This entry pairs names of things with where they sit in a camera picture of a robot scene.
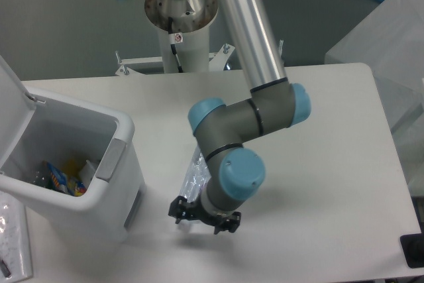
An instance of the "white table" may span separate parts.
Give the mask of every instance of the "white table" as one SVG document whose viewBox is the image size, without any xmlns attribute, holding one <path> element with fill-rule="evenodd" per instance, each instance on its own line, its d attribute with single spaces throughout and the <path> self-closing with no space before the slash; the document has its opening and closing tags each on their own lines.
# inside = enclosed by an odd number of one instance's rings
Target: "white table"
<svg viewBox="0 0 424 283">
<path fill-rule="evenodd" d="M 246 143 L 267 177 L 239 209 L 235 234 L 167 216 L 196 145 L 186 119 L 200 99 L 249 96 L 241 72 L 26 82 L 134 119 L 148 191 L 119 245 L 81 238 L 28 209 L 31 282 L 344 282 L 417 276 L 399 237 L 419 226 L 371 71 L 364 64 L 288 68 L 310 118 Z"/>
</svg>

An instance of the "gray wall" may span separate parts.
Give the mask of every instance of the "gray wall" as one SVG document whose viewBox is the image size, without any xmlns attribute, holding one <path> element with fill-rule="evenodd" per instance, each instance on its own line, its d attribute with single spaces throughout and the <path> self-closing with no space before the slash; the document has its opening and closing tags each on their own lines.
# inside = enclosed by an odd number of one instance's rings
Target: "gray wall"
<svg viewBox="0 0 424 283">
<path fill-rule="evenodd" d="M 321 64 L 373 0 L 264 0 L 286 65 Z M 22 80 L 110 76 L 121 58 L 158 56 L 144 0 L 0 0 L 0 55 Z M 222 12 L 211 51 L 230 42 Z"/>
</svg>

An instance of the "black cable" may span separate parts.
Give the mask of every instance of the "black cable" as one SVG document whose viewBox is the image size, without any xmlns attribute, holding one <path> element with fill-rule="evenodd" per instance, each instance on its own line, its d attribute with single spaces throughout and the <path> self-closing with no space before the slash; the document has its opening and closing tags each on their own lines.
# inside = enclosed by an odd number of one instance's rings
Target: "black cable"
<svg viewBox="0 0 424 283">
<path fill-rule="evenodd" d="M 174 20 L 173 20 L 172 17 L 168 17 L 168 34 L 172 34 L 172 22 L 173 21 Z M 177 63 L 178 73 L 184 73 L 183 67 L 181 66 L 180 59 L 178 58 L 177 48 L 175 47 L 175 44 L 171 44 L 171 51 L 172 51 L 172 54 L 175 56 L 175 61 Z"/>
</svg>

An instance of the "silver aluminum tube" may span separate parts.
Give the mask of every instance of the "silver aluminum tube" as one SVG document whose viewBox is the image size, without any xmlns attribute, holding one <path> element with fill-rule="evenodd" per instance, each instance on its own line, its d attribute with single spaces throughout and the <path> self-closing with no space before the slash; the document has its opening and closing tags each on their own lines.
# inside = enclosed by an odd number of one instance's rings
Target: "silver aluminum tube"
<svg viewBox="0 0 424 283">
<path fill-rule="evenodd" d="M 220 0 L 251 88 L 286 77 L 262 0 Z"/>
</svg>

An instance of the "trash bin lid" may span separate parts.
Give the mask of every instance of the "trash bin lid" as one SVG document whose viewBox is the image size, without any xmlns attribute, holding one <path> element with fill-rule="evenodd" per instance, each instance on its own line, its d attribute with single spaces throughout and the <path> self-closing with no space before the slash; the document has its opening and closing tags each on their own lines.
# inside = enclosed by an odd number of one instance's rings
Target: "trash bin lid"
<svg viewBox="0 0 424 283">
<path fill-rule="evenodd" d="M 0 168 L 25 132 L 36 103 L 0 56 Z"/>
</svg>

